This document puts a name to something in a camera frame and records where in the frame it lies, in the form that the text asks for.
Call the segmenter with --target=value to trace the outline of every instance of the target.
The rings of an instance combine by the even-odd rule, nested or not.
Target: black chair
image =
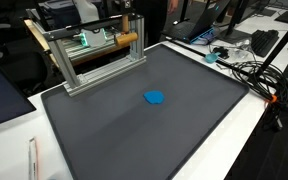
[[[46,89],[47,68],[37,52],[25,52],[0,59],[0,67],[26,96]]]

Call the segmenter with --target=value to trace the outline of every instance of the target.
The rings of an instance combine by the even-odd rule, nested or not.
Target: pen
[[[37,152],[35,138],[29,141],[29,180],[37,180]]]

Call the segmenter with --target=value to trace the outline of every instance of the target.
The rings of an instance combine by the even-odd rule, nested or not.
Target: aluminum frame
[[[146,57],[144,56],[144,18],[140,15],[132,14],[132,18],[129,21],[131,32],[136,32],[138,34],[138,40],[130,43],[130,55],[101,68],[79,75],[76,75],[72,61],[98,53],[99,51],[108,50],[114,47],[115,43],[108,42],[97,49],[89,49],[87,52],[81,52],[74,57],[70,57],[70,52],[65,50],[65,45],[63,44],[61,38],[79,34],[80,30],[77,27],[83,27],[83,25],[47,32],[38,23],[33,22],[33,25],[46,39],[50,50],[52,51],[66,80],[63,85],[70,96],[76,96],[79,93],[82,93],[146,62]],[[93,27],[88,24],[85,26],[85,28],[98,28],[98,26],[99,24],[96,23]]]

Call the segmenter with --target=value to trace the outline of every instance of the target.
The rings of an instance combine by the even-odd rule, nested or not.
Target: laptop
[[[191,44],[201,37],[201,35],[207,34],[212,30],[212,24],[224,11],[229,2],[230,0],[218,0],[211,3],[208,8],[204,10],[197,23],[183,21],[161,33],[175,40]]]

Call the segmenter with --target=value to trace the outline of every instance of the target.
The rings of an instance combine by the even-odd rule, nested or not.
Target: white table
[[[288,30],[287,24],[273,21],[277,16],[276,13],[273,17],[252,17],[244,21],[237,29],[249,33],[257,29]],[[282,37],[285,33],[286,31],[280,31],[279,36]],[[163,44],[223,74],[230,75],[228,70],[220,70],[215,63],[205,63],[199,55],[169,42],[163,42]],[[214,44],[224,45],[220,41],[215,41]],[[189,47],[203,53],[209,51],[205,46]],[[287,48],[288,44],[273,61],[273,64],[281,70],[284,70],[288,63]],[[257,60],[263,61],[264,58],[257,57]],[[29,98],[37,108],[36,111],[0,124],[0,180],[28,179],[28,142],[32,137],[36,137],[38,141],[40,180],[72,179],[46,116],[40,95]],[[248,93],[218,125],[174,179],[224,179],[264,110],[263,99],[253,92]]]

